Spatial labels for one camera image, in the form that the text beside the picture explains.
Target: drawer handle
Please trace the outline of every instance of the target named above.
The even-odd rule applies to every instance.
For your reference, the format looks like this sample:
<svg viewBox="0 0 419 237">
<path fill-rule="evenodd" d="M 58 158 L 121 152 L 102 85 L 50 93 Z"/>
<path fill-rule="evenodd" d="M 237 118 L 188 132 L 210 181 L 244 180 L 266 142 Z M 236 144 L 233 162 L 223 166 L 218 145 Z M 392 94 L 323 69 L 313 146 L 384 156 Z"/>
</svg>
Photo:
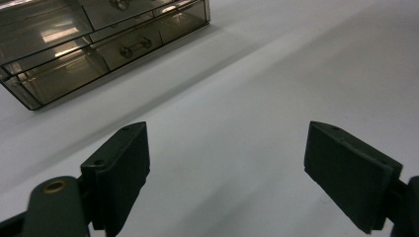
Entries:
<svg viewBox="0 0 419 237">
<path fill-rule="evenodd" d="M 125 11 L 129 7 L 129 0 L 110 0 L 111 6 L 120 11 Z"/>
<path fill-rule="evenodd" d="M 132 52 L 141 48 L 151 48 L 153 42 L 151 39 L 140 37 L 139 41 L 131 46 L 122 46 L 120 47 L 120 54 L 125 58 L 131 58 Z"/>
</svg>

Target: transparent storage box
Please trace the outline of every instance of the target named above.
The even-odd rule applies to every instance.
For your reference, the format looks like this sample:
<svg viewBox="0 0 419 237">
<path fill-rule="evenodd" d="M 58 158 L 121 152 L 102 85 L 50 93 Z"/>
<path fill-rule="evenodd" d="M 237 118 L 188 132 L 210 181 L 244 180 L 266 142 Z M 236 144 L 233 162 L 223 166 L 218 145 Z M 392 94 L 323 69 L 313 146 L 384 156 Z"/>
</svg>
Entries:
<svg viewBox="0 0 419 237">
<path fill-rule="evenodd" d="M 0 82 L 37 110 L 209 21 L 209 0 L 0 0 Z"/>
</svg>

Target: clear plastic drawer organizer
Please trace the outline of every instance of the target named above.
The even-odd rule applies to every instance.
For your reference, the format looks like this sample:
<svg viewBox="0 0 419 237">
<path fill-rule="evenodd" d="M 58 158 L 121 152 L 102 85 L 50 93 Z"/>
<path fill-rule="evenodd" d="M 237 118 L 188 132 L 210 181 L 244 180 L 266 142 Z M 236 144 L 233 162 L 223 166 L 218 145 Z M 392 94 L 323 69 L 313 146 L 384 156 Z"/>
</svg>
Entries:
<svg viewBox="0 0 419 237">
<path fill-rule="evenodd" d="M 0 0 L 0 81 L 37 110 L 209 21 L 209 0 Z"/>
</svg>

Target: white surface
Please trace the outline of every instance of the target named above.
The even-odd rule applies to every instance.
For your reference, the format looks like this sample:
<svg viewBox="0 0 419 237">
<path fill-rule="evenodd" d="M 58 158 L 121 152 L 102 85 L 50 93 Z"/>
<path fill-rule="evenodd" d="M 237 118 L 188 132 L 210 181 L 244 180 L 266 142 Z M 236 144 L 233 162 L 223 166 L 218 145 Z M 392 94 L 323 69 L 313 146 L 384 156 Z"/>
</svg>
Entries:
<svg viewBox="0 0 419 237">
<path fill-rule="evenodd" d="M 303 172 L 308 123 L 418 175 L 418 13 L 415 0 L 212 0 L 211 26 L 73 100 L 33 113 L 1 88 L 0 219 L 146 120 L 151 173 L 120 236 L 365 236 Z"/>
</svg>

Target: white table surface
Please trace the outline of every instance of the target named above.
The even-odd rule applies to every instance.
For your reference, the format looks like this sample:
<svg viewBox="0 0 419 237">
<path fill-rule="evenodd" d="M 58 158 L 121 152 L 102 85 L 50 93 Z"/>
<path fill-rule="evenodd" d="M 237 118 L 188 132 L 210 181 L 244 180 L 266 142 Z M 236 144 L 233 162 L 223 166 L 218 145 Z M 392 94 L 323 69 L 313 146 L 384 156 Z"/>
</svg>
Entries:
<svg viewBox="0 0 419 237">
<path fill-rule="evenodd" d="M 43 111 L 0 88 L 0 220 L 145 120 L 151 173 L 120 236 L 366 236 L 303 172 L 308 123 L 398 160 L 404 182 L 419 174 L 419 2 L 212 0 L 211 15 Z"/>
</svg>

